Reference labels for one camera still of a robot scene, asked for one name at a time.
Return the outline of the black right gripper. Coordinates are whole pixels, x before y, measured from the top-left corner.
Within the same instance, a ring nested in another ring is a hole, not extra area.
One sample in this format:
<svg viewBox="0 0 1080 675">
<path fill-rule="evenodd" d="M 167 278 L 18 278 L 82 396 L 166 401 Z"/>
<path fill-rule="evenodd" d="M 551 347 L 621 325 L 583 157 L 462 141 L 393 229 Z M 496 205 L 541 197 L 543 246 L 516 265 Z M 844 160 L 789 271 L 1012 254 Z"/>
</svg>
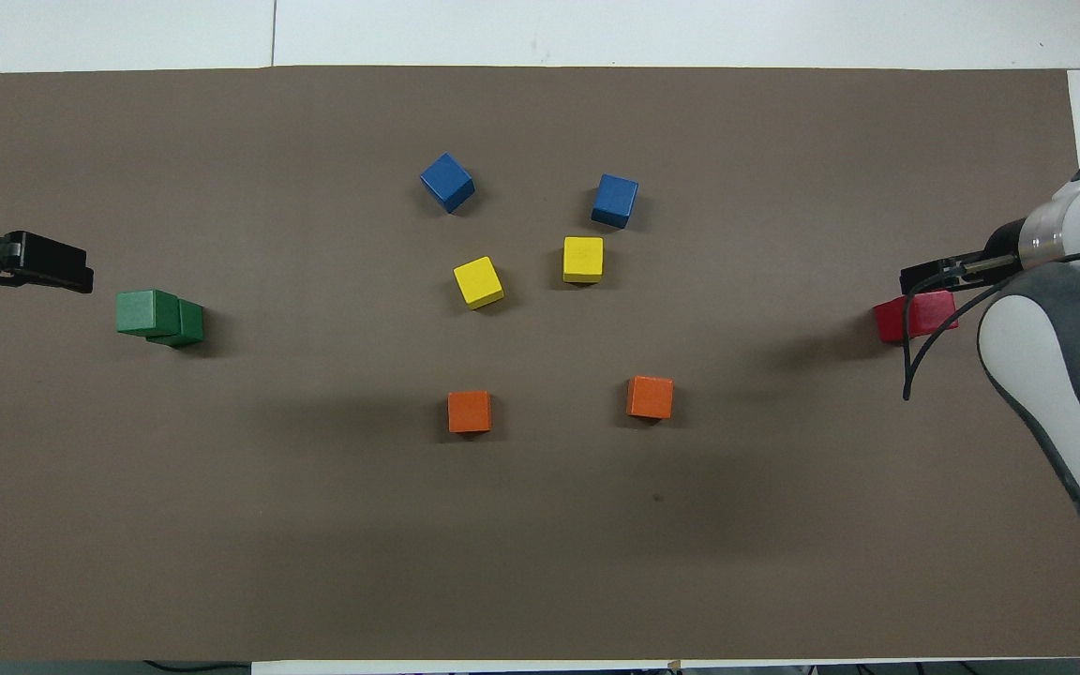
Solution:
<svg viewBox="0 0 1080 675">
<path fill-rule="evenodd" d="M 1020 253 L 1021 233 L 1026 220 L 1015 219 L 996 228 L 981 252 L 963 258 L 939 258 L 924 264 L 906 266 L 899 273 L 901 294 L 955 291 L 963 280 L 1003 280 L 1023 270 Z"/>
</svg>

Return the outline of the red wooden cube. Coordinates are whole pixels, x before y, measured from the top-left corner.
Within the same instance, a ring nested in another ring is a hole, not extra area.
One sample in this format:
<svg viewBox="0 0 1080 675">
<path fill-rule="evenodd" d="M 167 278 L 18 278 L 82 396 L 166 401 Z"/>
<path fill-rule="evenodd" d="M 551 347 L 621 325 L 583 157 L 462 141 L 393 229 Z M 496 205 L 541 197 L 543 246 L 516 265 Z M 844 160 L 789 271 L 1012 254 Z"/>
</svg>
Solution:
<svg viewBox="0 0 1080 675">
<path fill-rule="evenodd" d="M 906 307 L 906 334 L 910 338 L 934 333 L 956 311 L 951 291 L 914 294 Z"/>
<path fill-rule="evenodd" d="M 904 335 L 909 335 L 912 329 L 912 319 L 908 314 L 906 328 L 903 326 L 903 311 L 906 303 L 905 296 L 896 296 L 889 302 L 878 303 L 873 307 L 873 316 L 876 322 L 876 329 L 879 341 L 889 345 L 901 345 Z"/>
</svg>

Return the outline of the green wooden cube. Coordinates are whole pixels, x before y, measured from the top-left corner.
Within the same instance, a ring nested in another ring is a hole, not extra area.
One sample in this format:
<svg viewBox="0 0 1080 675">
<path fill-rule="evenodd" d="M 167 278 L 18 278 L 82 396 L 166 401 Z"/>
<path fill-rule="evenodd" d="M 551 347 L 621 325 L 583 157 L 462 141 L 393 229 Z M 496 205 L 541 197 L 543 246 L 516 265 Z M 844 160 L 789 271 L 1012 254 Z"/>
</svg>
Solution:
<svg viewBox="0 0 1080 675">
<path fill-rule="evenodd" d="M 159 335 L 149 335 L 145 340 L 172 349 L 199 343 L 204 340 L 204 308 L 188 300 L 174 298 L 156 303 L 156 328 Z"/>
<path fill-rule="evenodd" d="M 179 299 L 164 291 L 131 291 L 116 295 L 117 333 L 141 338 L 167 338 L 181 326 Z"/>
</svg>

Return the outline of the orange wooden cube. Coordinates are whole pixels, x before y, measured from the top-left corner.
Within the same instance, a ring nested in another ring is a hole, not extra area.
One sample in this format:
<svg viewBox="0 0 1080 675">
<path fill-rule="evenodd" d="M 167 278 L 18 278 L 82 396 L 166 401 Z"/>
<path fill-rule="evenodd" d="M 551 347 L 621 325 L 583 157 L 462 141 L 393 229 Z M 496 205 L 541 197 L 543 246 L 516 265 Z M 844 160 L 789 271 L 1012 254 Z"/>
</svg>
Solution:
<svg viewBox="0 0 1080 675">
<path fill-rule="evenodd" d="M 637 375 L 626 384 L 625 413 L 630 417 L 665 420 L 672 417 L 676 382 L 665 377 Z"/>
<path fill-rule="evenodd" d="M 447 393 L 447 431 L 484 433 L 492 430 L 491 394 L 488 390 L 455 390 Z"/>
</svg>

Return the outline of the brown paper table mat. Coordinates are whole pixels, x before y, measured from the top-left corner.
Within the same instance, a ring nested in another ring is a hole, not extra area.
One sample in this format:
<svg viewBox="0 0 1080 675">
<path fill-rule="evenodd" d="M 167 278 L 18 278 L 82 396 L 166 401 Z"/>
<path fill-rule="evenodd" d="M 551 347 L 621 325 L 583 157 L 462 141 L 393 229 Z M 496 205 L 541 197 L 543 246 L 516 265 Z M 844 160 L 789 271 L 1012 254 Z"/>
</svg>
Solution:
<svg viewBox="0 0 1080 675">
<path fill-rule="evenodd" d="M 95 272 L 0 288 L 0 659 L 1080 656 L 1080 521 L 976 319 L 904 402 L 873 318 L 1076 166 L 1062 71 L 0 75 L 0 233 Z M 150 288 L 204 340 L 117 333 Z"/>
</svg>

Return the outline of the blue wooden cube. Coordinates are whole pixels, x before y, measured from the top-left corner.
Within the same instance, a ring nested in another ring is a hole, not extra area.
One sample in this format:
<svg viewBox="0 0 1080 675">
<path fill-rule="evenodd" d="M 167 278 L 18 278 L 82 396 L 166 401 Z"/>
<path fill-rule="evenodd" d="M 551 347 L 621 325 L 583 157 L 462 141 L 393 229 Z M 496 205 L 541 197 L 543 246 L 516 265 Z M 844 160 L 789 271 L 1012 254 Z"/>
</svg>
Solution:
<svg viewBox="0 0 1080 675">
<path fill-rule="evenodd" d="M 638 197 L 639 183 L 604 172 L 592 202 L 592 222 L 612 228 L 626 228 Z"/>
<path fill-rule="evenodd" d="M 470 172 L 450 153 L 444 153 L 434 159 L 419 175 L 429 195 L 445 211 L 454 211 L 474 195 L 475 183 Z"/>
</svg>

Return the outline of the yellow wooden cube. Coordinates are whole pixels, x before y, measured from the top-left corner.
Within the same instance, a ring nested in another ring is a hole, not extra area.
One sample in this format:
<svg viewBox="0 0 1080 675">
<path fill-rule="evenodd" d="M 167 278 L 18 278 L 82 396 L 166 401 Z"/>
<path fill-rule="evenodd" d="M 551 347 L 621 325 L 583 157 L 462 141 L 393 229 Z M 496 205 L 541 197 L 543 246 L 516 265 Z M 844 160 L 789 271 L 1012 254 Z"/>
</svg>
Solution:
<svg viewBox="0 0 1080 675">
<path fill-rule="evenodd" d="M 562 282 L 594 285 L 604 275 L 605 242 L 600 237 L 565 237 Z"/>
<path fill-rule="evenodd" d="M 504 286 L 489 256 L 456 266 L 453 274 L 469 310 L 480 310 L 505 297 Z"/>
</svg>

